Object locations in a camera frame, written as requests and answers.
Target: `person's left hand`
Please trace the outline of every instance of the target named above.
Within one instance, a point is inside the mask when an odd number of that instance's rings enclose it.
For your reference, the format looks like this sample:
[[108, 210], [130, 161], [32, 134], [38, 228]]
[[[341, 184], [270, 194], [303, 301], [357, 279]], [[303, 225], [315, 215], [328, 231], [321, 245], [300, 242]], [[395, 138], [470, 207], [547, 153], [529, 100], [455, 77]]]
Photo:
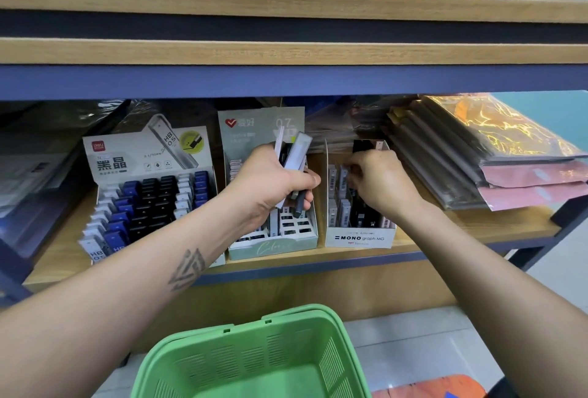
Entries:
[[312, 170], [286, 170], [277, 160], [274, 148], [264, 144], [253, 150], [237, 177], [229, 183], [223, 193], [242, 202], [249, 215], [250, 228], [247, 233], [261, 226], [276, 204], [294, 190], [306, 189], [304, 209], [311, 207], [311, 189], [318, 186], [320, 177]]

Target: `orange object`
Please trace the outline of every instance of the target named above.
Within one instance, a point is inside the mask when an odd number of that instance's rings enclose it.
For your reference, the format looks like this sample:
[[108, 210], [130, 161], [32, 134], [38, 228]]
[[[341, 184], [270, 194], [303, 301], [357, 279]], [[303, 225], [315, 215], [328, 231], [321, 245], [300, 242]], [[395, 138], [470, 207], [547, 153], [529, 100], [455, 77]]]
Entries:
[[378, 390], [372, 398], [484, 398], [486, 391], [466, 375], [450, 375], [393, 389]]

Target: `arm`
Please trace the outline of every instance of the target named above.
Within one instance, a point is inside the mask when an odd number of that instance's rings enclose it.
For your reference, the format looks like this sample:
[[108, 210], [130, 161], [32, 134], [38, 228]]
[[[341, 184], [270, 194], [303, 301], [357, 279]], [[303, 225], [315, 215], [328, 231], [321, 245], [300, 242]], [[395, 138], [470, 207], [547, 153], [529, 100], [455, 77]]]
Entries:
[[437, 269], [523, 397], [588, 396], [588, 316], [424, 201], [393, 151], [355, 153], [349, 185]]
[[310, 208], [319, 182], [282, 168], [271, 146], [258, 147], [215, 199], [0, 314], [0, 396], [91, 396], [153, 318], [227, 246], [259, 227], [292, 190], [308, 189]]

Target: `display box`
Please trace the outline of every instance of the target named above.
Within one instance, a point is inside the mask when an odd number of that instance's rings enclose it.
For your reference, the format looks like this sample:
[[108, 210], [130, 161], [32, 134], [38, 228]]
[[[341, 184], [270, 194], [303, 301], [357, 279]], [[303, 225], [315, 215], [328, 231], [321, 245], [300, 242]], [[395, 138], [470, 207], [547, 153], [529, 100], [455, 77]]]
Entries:
[[[97, 204], [109, 192], [121, 190], [126, 181], [178, 178], [202, 171], [208, 173], [209, 198], [218, 193], [206, 127], [172, 128], [164, 115], [155, 114], [140, 132], [87, 136], [83, 142], [92, 177], [98, 185]], [[107, 255], [89, 254], [93, 261]], [[210, 266], [224, 263], [222, 254]]]
[[[293, 142], [298, 132], [304, 132], [304, 107], [271, 107], [255, 110], [218, 112], [220, 135], [224, 152], [224, 171], [229, 184], [253, 149], [274, 142], [280, 127], [284, 127], [283, 142]], [[290, 208], [279, 211], [279, 231], [271, 236], [270, 224], [239, 238], [229, 246], [232, 260], [251, 259], [316, 248], [318, 231], [315, 205], [295, 218]]]
[[[325, 157], [324, 166], [321, 171], [323, 177], [323, 185], [325, 188], [321, 190], [321, 210], [319, 219], [322, 221], [322, 226], [326, 229], [325, 246], [326, 247], [353, 247], [353, 248], [391, 248], [396, 234], [396, 225], [390, 222], [388, 228], [357, 228], [357, 227], [338, 227], [329, 225], [329, 214], [327, 205], [329, 204], [329, 197], [338, 199], [339, 192], [335, 189], [335, 194], [329, 195], [328, 180], [329, 164], [335, 164], [340, 167], [346, 159], [351, 155], [350, 153], [334, 153], [329, 154], [328, 144], [325, 143]], [[385, 141], [378, 141], [376, 144], [378, 150], [389, 150]]]

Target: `plastic basket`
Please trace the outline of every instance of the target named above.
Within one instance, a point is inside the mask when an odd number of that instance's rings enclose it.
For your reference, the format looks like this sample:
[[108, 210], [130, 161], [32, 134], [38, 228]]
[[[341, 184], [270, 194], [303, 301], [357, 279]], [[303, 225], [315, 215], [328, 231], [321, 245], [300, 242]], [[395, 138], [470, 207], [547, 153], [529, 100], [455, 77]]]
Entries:
[[368, 398], [339, 316], [305, 305], [243, 325], [176, 333], [143, 360], [131, 398]]

